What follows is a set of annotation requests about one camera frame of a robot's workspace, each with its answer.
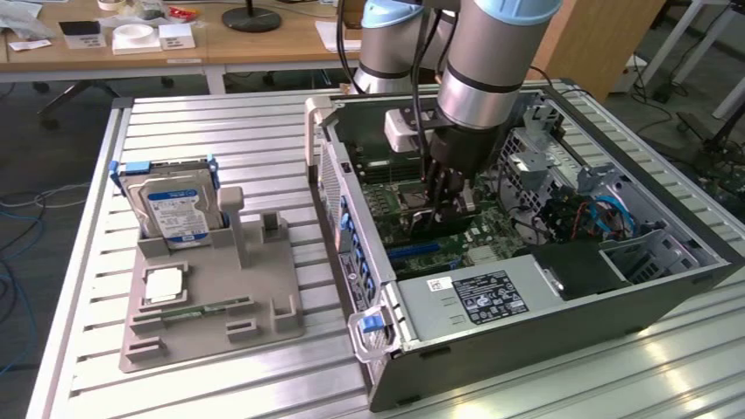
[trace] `gray 3d-printed holder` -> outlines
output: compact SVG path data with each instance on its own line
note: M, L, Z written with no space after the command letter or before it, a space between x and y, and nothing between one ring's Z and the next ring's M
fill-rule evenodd
M241 223L243 192L217 191L230 227L211 244L170 251L162 238L137 242L118 367L130 373L302 335L287 224L275 212ZM145 299L147 276L179 271L179 291Z

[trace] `metal worktable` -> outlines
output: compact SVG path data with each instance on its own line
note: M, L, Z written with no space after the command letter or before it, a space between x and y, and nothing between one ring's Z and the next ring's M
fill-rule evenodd
M556 84L556 90L564 86ZM303 101L333 91L141 99L114 109L79 223L27 417L345 419L680 417L745 412L742 271L655 325L550 361L371 414L303 176ZM570 101L735 249L745 229L596 103ZM599 150L566 142L590 164ZM289 221L307 326L297 340L131 374L118 348L137 223L106 164L215 155L222 184L242 186L242 219Z

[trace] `blue hard drive label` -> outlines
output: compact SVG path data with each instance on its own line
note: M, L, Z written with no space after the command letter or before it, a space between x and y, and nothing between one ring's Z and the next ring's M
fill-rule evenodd
M147 195L154 222L171 247L189 247L206 237L209 228L203 213L197 209L194 189L171 190Z
M453 281L453 288L475 325L527 311L505 271Z

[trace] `blue network cable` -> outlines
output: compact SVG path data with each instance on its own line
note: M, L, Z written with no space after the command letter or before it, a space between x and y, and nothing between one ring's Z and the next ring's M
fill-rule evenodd
M0 377L1 377L2 374L13 367L13 365L15 365L22 360L22 358L25 358L27 353L31 351L33 347L35 346L37 335L35 335L35 318L33 317L31 304L29 303L27 297L25 296L25 291L22 290L21 284L15 282L15 280L10 275L0 274L0 279L2 281L7 281L10 283L9 286L14 288L14 291L17 292L18 297L21 298L22 305L25 306L25 311L27 312L27 318L30 321L30 331L29 331L30 338L27 339L27 342L25 342L25 349L13 358L10 363L3 366L2 370L0 370Z
M41 235L43 234L43 222L35 216L17 216L15 214L10 214L9 212L3 212L3 211L0 211L0 216L6 216L7 218L11 218L14 220L33 221L34 224L38 224L35 237L33 237L31 241L10 256L5 256L3 258L0 258L0 260L6 261L21 256L21 254L25 251L27 251L35 245L35 243L38 243L38 240L41 239Z

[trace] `table leg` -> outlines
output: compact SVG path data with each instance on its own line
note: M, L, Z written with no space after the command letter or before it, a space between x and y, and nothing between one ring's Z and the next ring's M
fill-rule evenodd
M694 17L698 14L698 11L700 11L702 7L703 7L703 0L694 0L690 6L687 7L687 10L684 11L684 14L679 19L679 22L676 22L675 28L670 32L668 37L666 37L664 43L659 47L659 51L656 51L656 54L654 55L654 58L651 59L651 62L647 65L647 69L643 71L643 74L640 75L640 81L643 82L644 85L648 84L648 81L651 80L651 77L654 76L656 69L662 65L666 56L668 55L670 51L672 51L672 47L676 44L676 40L683 35L684 29L692 22Z
M731 93L727 95L727 97L723 98L723 101L719 104L719 107L716 107L712 111L711 116L716 120L726 118L731 114L734 107L742 101L745 101L745 77L742 78L736 87L734 87L734 89L731 90Z
M209 87L209 94L225 94L225 82L222 76L225 75L223 65L205 66L206 86Z
M711 29L706 34L706 38L703 38L703 41L700 41L700 44L695 48L694 53L690 54L690 58L686 60L683 66L679 68L679 71L675 74L675 78L672 79L672 83L678 85L683 83L687 74L690 74L690 72L695 68L695 65L698 64L698 61L700 61L703 54L708 50L712 41L715 41L715 39L719 37L727 25L730 24L731 20L734 19L734 15L736 15L736 12L731 9L723 12L722 16L712 24Z

